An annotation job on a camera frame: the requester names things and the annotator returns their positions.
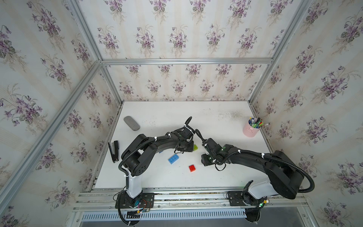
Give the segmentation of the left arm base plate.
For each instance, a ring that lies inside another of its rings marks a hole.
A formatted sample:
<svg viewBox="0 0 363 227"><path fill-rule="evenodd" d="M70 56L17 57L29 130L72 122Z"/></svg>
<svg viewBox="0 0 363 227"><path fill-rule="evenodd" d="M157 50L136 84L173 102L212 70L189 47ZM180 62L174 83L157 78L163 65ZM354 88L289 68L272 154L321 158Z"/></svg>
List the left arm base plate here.
<svg viewBox="0 0 363 227"><path fill-rule="evenodd" d="M116 209L151 209L154 206L155 194L154 193L141 193L135 198L131 198L126 191L117 193L115 199Z"/></svg>

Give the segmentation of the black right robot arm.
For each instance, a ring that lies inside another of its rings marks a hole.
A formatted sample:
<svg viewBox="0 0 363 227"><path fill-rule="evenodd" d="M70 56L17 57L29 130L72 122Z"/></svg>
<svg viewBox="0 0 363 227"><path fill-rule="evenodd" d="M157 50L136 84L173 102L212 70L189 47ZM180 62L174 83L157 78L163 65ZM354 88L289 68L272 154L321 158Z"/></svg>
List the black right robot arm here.
<svg viewBox="0 0 363 227"><path fill-rule="evenodd" d="M310 193L315 189L313 178L282 151L258 153L230 144L221 146L212 138L203 138L198 129L195 132L207 152L201 158L204 166L214 165L220 171L219 166L241 165L266 174L266 179L250 180L246 184L240 196L246 204L276 195L293 200L297 194Z"/></svg>

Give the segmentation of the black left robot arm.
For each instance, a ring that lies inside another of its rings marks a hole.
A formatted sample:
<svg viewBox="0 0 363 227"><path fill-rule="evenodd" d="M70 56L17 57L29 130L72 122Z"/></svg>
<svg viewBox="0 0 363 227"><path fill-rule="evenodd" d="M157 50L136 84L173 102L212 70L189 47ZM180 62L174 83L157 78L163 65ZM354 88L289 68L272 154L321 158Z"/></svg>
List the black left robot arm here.
<svg viewBox="0 0 363 227"><path fill-rule="evenodd" d="M126 194L135 199L142 194L141 175L147 170L157 153L173 149L181 153L193 152L193 137L196 131L188 125L166 135L147 137L138 135L135 140L122 153L118 169L126 177Z"/></svg>

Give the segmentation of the light blue long lego brick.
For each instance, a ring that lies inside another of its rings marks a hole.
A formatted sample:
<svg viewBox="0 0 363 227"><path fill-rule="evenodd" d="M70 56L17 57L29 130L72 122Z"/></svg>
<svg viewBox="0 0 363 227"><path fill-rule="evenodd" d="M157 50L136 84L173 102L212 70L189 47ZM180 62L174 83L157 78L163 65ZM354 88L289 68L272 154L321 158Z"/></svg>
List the light blue long lego brick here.
<svg viewBox="0 0 363 227"><path fill-rule="evenodd" d="M179 156L177 154L174 154L173 156L171 156L168 159L168 162L172 165L173 163L175 163L177 160L179 159Z"/></svg>

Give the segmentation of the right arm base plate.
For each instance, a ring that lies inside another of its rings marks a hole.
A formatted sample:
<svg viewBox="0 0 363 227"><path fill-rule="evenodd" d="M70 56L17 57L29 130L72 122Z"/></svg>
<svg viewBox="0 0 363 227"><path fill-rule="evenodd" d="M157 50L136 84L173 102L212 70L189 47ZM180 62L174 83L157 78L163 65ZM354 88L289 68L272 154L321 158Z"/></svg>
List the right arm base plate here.
<svg viewBox="0 0 363 227"><path fill-rule="evenodd" d="M248 206L252 208L260 208L266 204L267 197L260 199L254 198L248 192L244 191L229 191L226 194L230 206Z"/></svg>

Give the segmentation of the red square lego brick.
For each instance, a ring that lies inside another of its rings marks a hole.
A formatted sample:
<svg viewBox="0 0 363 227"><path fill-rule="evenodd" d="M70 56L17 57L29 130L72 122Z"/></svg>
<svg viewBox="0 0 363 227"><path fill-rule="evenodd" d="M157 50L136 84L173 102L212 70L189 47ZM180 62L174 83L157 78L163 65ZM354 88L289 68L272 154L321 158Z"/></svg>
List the red square lego brick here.
<svg viewBox="0 0 363 227"><path fill-rule="evenodd" d="M196 168L194 165L190 165L189 170L190 170L190 172L194 172L196 170Z"/></svg>

